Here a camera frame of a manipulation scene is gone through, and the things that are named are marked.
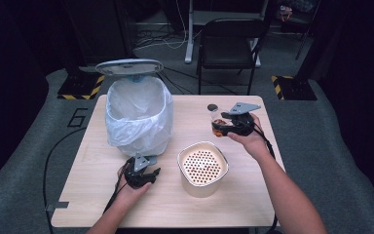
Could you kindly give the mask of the white grey pedal trash bin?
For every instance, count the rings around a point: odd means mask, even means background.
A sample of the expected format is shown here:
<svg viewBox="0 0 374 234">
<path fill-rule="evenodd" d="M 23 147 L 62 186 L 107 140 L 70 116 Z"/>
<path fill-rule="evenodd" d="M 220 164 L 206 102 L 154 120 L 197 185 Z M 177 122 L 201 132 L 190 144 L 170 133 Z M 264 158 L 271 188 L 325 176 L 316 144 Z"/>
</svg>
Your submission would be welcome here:
<svg viewBox="0 0 374 234">
<path fill-rule="evenodd" d="M 163 70 L 163 65 L 154 59 L 127 58 L 100 63 L 95 69 L 107 77 L 116 77 L 116 81 L 126 78 L 136 81 L 147 76 L 156 77 L 156 74 Z M 154 165 L 157 163 L 158 156 L 149 155 L 144 157 L 150 160 L 150 165 Z"/>
</svg>

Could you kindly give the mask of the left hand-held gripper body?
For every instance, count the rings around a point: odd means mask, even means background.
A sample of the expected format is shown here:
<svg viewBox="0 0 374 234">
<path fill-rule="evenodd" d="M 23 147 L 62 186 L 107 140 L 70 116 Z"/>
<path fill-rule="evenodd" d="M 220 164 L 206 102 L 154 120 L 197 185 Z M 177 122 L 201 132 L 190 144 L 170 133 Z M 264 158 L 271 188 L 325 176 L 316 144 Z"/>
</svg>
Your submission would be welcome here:
<svg viewBox="0 0 374 234">
<path fill-rule="evenodd" d="M 148 178 L 144 176 L 144 172 L 149 165 L 150 160 L 144 156 L 129 158 L 125 165 L 124 176 L 130 187 L 134 189 L 142 187 L 144 179 Z"/>
</svg>

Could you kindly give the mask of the grey table bracket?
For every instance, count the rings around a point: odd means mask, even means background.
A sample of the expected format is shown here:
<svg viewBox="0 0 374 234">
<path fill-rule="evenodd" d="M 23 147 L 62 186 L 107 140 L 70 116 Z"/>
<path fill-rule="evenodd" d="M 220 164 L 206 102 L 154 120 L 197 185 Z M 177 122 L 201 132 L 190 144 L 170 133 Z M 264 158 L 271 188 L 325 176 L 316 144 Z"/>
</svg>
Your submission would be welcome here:
<svg viewBox="0 0 374 234">
<path fill-rule="evenodd" d="M 56 209 L 67 209 L 68 205 L 68 202 L 55 202 L 53 204 L 47 204 L 45 206 L 45 211 L 47 213 L 53 213 Z"/>
</svg>

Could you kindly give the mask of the pink object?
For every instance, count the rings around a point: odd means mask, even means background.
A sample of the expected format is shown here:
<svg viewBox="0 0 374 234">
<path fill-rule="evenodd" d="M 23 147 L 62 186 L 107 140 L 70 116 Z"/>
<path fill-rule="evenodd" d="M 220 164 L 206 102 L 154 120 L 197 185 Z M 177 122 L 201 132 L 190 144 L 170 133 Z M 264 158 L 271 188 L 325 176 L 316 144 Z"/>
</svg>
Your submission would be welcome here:
<svg viewBox="0 0 374 234">
<path fill-rule="evenodd" d="M 292 16 L 292 9 L 290 7 L 280 5 L 279 14 L 282 21 L 288 21 Z"/>
</svg>

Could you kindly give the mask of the beige container with perforated strainer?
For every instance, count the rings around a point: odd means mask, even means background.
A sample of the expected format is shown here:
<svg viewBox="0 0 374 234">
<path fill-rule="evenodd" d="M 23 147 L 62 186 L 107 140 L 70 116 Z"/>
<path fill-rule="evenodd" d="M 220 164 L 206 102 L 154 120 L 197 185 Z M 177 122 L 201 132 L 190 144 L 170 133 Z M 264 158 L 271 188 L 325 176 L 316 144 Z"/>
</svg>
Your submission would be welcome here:
<svg viewBox="0 0 374 234">
<path fill-rule="evenodd" d="M 206 198 L 216 192 L 229 164 L 220 149 L 210 141 L 194 143 L 177 156 L 184 190 L 193 197 Z"/>
</svg>

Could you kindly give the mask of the clear plastic cup with leftovers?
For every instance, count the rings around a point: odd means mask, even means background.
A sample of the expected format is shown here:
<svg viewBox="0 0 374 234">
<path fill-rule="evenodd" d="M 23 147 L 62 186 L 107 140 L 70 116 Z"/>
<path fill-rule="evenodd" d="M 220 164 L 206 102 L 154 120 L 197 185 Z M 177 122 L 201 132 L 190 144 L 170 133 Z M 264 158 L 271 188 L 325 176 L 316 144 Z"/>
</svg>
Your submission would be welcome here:
<svg viewBox="0 0 374 234">
<path fill-rule="evenodd" d="M 228 129 L 233 126 L 230 114 L 227 110 L 219 108 L 216 104 L 209 104 L 212 132 L 217 137 L 225 137 Z"/>
</svg>

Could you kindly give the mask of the person's left hand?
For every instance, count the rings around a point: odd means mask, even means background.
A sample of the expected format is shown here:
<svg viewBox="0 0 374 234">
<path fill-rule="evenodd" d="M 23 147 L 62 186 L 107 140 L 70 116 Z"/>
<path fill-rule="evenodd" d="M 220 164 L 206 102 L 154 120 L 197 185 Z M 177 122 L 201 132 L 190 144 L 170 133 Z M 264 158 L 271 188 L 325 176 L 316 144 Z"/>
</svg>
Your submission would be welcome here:
<svg viewBox="0 0 374 234">
<path fill-rule="evenodd" d="M 118 185 L 117 197 L 114 201 L 114 206 L 117 207 L 120 211 L 129 211 L 138 200 L 147 193 L 152 183 L 148 182 L 140 188 L 132 188 L 128 185 L 127 180 L 122 175 L 124 168 L 121 168 L 118 171 L 118 175 L 121 178 Z"/>
</svg>

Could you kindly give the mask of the black folding chair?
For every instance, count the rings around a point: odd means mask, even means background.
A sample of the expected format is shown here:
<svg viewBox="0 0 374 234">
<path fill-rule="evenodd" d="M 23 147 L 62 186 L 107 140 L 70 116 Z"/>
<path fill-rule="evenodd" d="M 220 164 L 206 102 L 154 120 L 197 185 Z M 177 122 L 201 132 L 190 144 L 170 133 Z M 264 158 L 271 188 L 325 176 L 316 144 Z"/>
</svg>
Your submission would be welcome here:
<svg viewBox="0 0 374 234">
<path fill-rule="evenodd" d="M 249 94 L 256 59 L 270 25 L 261 19 L 214 19 L 202 29 L 196 73 L 198 93 L 202 92 L 203 70 L 249 70 Z"/>
</svg>

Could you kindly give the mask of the person's right hand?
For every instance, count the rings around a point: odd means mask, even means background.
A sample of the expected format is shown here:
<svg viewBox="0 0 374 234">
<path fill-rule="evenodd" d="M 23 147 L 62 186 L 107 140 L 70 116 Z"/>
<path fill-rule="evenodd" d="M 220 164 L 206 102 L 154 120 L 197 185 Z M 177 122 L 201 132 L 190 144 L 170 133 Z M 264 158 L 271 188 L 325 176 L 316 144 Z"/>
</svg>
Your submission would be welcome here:
<svg viewBox="0 0 374 234">
<path fill-rule="evenodd" d="M 248 136 L 239 136 L 235 133 L 227 134 L 231 140 L 240 143 L 245 151 L 258 163 L 265 159 L 272 158 L 266 140 L 263 138 L 263 130 L 259 118 L 255 114 L 250 114 L 253 118 L 255 130 Z"/>
</svg>

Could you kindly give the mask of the white desk frame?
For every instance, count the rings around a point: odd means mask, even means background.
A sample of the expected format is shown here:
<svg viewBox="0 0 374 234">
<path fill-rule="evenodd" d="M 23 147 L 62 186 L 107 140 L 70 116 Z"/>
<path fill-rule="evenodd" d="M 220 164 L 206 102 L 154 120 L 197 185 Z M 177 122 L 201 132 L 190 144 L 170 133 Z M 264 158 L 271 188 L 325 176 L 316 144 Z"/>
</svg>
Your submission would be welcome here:
<svg viewBox="0 0 374 234">
<path fill-rule="evenodd" d="M 206 8 L 204 10 L 196 10 L 194 8 L 194 3 L 198 0 L 186 0 L 188 2 L 187 7 L 187 20 L 183 22 L 185 26 L 185 42 L 186 42 L 186 52 L 184 62 L 190 64 L 193 61 L 194 52 L 194 26 L 204 26 L 211 20 L 225 19 L 225 18 L 256 18 L 264 19 L 267 16 L 268 5 L 271 0 L 232 0 L 234 3 L 244 3 L 245 7 L 234 7 L 227 6 L 226 8 L 220 10 L 211 10 Z"/>
</svg>

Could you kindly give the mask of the yellow black striped base plate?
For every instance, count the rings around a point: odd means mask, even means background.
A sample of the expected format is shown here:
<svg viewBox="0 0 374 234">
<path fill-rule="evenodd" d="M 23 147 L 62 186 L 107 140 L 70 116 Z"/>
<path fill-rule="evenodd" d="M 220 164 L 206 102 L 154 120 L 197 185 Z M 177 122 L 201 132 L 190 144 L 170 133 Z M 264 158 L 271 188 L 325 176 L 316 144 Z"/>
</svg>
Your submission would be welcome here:
<svg viewBox="0 0 374 234">
<path fill-rule="evenodd" d="M 100 90 L 104 76 L 83 72 L 68 76 L 57 92 L 62 99 L 93 99 Z"/>
<path fill-rule="evenodd" d="M 308 81 L 298 81 L 292 76 L 271 77 L 276 95 L 280 100 L 317 100 Z"/>
</svg>

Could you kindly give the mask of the black stand pole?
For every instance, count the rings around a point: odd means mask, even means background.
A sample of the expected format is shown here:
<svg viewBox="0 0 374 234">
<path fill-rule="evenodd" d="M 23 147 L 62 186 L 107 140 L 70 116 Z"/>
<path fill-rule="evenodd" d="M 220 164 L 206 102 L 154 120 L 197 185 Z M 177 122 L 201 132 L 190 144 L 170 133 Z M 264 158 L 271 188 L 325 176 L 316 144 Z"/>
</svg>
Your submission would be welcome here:
<svg viewBox="0 0 374 234">
<path fill-rule="evenodd" d="M 63 13 L 63 34 L 65 41 L 65 68 L 67 69 L 70 78 L 77 84 L 84 82 L 85 73 L 80 69 L 77 61 L 76 38 L 73 27 L 71 25 L 70 17 L 64 0 L 59 0 L 60 8 Z"/>
<path fill-rule="evenodd" d="M 314 40 L 295 76 L 295 79 L 299 83 L 307 83 L 313 76 L 316 66 L 318 65 L 320 53 L 322 51 L 321 43 L 324 35 L 322 29 L 323 6 L 325 5 L 324 1 L 325 0 L 318 0 L 318 6 L 310 25 L 310 30 L 314 36 Z"/>
</svg>

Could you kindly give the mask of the white plastic bin liner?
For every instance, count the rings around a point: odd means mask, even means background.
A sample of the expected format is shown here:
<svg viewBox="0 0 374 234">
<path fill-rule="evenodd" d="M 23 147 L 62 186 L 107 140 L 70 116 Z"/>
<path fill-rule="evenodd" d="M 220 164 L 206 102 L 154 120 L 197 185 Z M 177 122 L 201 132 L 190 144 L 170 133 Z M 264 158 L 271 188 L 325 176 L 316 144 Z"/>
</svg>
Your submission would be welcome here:
<svg viewBox="0 0 374 234">
<path fill-rule="evenodd" d="M 107 92 L 105 125 L 108 143 L 123 154 L 163 154 L 172 136 L 172 95 L 156 77 L 120 79 Z"/>
</svg>

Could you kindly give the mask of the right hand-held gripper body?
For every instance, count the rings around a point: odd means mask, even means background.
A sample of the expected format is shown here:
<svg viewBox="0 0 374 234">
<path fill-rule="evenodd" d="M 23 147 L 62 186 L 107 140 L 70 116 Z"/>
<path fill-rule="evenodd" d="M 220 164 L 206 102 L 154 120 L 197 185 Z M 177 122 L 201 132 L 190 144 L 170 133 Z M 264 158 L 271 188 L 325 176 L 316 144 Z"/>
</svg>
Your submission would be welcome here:
<svg viewBox="0 0 374 234">
<path fill-rule="evenodd" d="M 250 115 L 253 110 L 260 109 L 259 104 L 237 102 L 229 111 L 233 132 L 240 136 L 248 136 L 254 130 L 254 121 Z"/>
</svg>

